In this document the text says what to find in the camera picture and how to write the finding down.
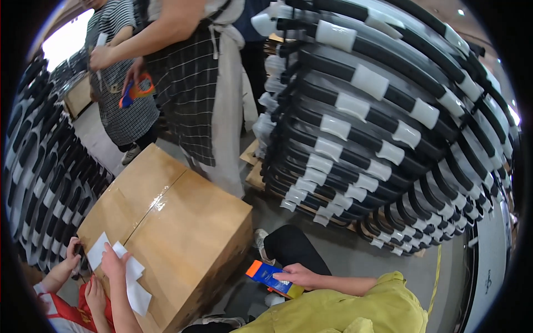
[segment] black pants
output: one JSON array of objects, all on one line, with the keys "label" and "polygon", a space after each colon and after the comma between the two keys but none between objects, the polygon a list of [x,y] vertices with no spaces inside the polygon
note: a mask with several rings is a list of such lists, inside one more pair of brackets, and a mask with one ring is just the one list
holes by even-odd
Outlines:
[{"label": "black pants", "polygon": [[[150,127],[150,129],[143,134],[142,137],[135,140],[135,143],[141,148],[141,150],[144,150],[150,143],[155,143],[157,141],[157,131],[154,129],[154,126]],[[120,145],[118,146],[118,150],[121,152],[126,152],[134,147],[133,143]]]},{"label": "black pants", "polygon": [[[276,259],[283,267],[300,263],[316,274],[331,275],[328,266],[302,230],[287,224],[272,232],[264,241],[266,256]],[[227,333],[234,328],[227,323],[192,325],[183,333]]]},{"label": "black pants", "polygon": [[265,92],[265,82],[267,81],[267,71],[265,71],[265,45],[264,40],[258,42],[246,42],[243,49],[240,50],[240,57],[243,67],[248,74],[248,80],[254,94],[255,106],[257,112],[263,113],[264,106],[257,101]]}]

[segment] sneaker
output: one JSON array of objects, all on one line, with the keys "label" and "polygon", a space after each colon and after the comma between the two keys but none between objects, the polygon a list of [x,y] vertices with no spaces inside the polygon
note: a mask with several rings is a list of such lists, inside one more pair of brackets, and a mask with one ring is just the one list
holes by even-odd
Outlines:
[{"label": "sneaker", "polygon": [[266,232],[265,229],[257,229],[254,232],[254,240],[259,250],[259,254],[261,255],[261,260],[265,264],[274,266],[274,264],[276,263],[276,259],[268,259],[267,252],[265,251],[264,240],[267,236],[268,236],[268,233]]},{"label": "sneaker", "polygon": [[216,315],[210,315],[202,318],[201,322],[204,325],[209,324],[210,322],[223,322],[230,324],[233,328],[241,328],[242,326],[246,325],[246,322],[241,317],[223,318]]},{"label": "sneaker", "polygon": [[134,148],[126,151],[126,153],[124,154],[124,157],[121,160],[122,165],[129,164],[140,153],[141,153],[141,148],[138,145],[135,145]]}]

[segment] person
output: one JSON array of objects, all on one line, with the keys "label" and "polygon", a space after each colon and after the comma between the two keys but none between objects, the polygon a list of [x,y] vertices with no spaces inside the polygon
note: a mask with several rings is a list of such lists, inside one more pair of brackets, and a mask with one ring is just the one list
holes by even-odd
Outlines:
[{"label": "person", "polygon": [[238,198],[244,41],[231,24],[243,6],[244,0],[149,0],[147,26],[119,45],[96,47],[90,59],[97,71],[135,58],[125,83],[150,74],[189,166]]},{"label": "person", "polygon": [[70,306],[56,295],[79,264],[81,256],[75,254],[75,247],[79,244],[79,238],[72,237],[67,247],[67,258],[34,286],[53,328],[58,333],[142,333],[126,293],[126,262],[131,254],[118,258],[109,243],[105,244],[101,267],[109,278],[111,300],[95,275],[80,287],[77,307]]},{"label": "person", "polygon": [[241,318],[206,318],[204,325],[185,328],[183,333],[424,333],[427,312],[406,288],[400,272],[380,278],[332,276],[305,234],[284,225],[271,234],[255,232],[263,262],[279,262],[284,273],[274,278],[300,285],[309,292],[270,307],[243,326]]},{"label": "person", "polygon": [[[89,54],[95,48],[98,36],[108,34],[107,45],[119,45],[130,38],[136,26],[132,0],[82,0],[94,9],[87,23],[85,48]],[[151,96],[135,99],[127,109],[121,109],[122,86],[133,60],[117,62],[109,68],[90,70],[91,99],[98,103],[100,119],[106,133],[124,153],[123,165],[130,163],[144,148],[157,140],[153,124],[159,110]],[[147,89],[148,82],[141,87]]]},{"label": "person", "polygon": [[255,30],[252,26],[251,18],[269,5],[270,0],[245,0],[243,13],[233,24],[245,41],[244,47],[240,50],[240,57],[246,74],[248,74],[255,105],[259,113],[264,112],[264,106],[259,104],[259,98],[265,92],[264,86],[267,81],[264,52],[264,45],[267,39]]}]

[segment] shoe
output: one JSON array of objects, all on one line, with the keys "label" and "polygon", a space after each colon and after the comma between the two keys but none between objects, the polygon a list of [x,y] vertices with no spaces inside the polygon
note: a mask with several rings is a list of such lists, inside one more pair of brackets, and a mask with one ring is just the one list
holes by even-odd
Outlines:
[{"label": "shoe", "polygon": [[254,240],[259,250],[259,254],[261,255],[261,260],[265,264],[274,266],[274,264],[276,263],[276,259],[268,259],[267,253],[265,251],[264,240],[267,236],[268,236],[268,233],[266,232],[265,229],[257,229],[254,232]]},{"label": "shoe", "polygon": [[210,322],[223,322],[230,324],[233,328],[241,328],[242,326],[246,325],[246,321],[244,321],[244,319],[241,317],[223,318],[216,315],[210,315],[202,318],[201,322],[204,325],[209,324]]},{"label": "shoe", "polygon": [[134,148],[126,151],[126,153],[124,154],[124,157],[121,160],[122,165],[129,164],[140,153],[141,153],[141,148],[138,145],[135,145]]}]

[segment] cardboard box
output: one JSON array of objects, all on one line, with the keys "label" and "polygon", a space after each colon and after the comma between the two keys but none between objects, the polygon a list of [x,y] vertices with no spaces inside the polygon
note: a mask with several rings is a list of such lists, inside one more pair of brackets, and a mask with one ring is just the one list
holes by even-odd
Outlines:
[{"label": "cardboard box", "polygon": [[[199,316],[244,258],[252,207],[167,155],[146,148],[108,187],[78,235],[88,252],[102,232],[146,268],[145,333],[175,332]],[[101,268],[95,273],[103,277]],[[109,281],[103,279],[109,294]]]}]

